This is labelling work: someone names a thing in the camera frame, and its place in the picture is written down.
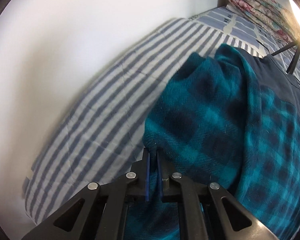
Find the striped bedding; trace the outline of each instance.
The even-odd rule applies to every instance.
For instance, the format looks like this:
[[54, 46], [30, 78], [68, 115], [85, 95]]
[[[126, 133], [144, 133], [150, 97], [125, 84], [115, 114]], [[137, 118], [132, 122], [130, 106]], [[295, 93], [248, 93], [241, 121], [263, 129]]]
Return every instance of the striped bedding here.
[[101, 74], [33, 164], [25, 181], [29, 217], [38, 224], [89, 182], [105, 184], [129, 171], [141, 159], [144, 120], [170, 77], [192, 52], [213, 56], [222, 43], [265, 55], [229, 31], [178, 18]]

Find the screw head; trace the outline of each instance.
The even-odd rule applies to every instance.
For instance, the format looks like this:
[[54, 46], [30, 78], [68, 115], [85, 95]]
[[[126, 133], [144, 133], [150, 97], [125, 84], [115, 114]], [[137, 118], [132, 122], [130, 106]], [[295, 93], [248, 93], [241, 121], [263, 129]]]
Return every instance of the screw head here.
[[212, 189], [219, 189], [220, 188], [220, 185], [218, 184], [218, 183], [216, 183], [216, 182], [212, 182], [212, 183], [210, 183], [210, 188], [212, 188]]
[[128, 179], [134, 179], [135, 177], [136, 177], [137, 175], [134, 173], [134, 172], [128, 172], [127, 174], [126, 174], [126, 177], [128, 178]]
[[98, 188], [98, 184], [95, 183], [95, 182], [91, 182], [88, 184], [88, 189], [90, 190], [94, 190], [94, 189], [97, 189]]
[[174, 179], [181, 179], [182, 174], [180, 172], [174, 172], [174, 173], [172, 173], [172, 177]]

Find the checkered fabric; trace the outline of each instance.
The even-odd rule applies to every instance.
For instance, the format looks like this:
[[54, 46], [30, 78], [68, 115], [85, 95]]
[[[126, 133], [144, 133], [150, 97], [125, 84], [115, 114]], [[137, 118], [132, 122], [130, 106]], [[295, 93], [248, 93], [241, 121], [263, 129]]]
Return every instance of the checkered fabric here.
[[300, 118], [260, 85], [235, 48], [193, 53], [149, 113], [150, 201], [130, 208], [126, 239], [178, 239], [178, 211], [161, 203], [156, 150], [195, 182], [218, 182], [281, 240], [300, 226]]

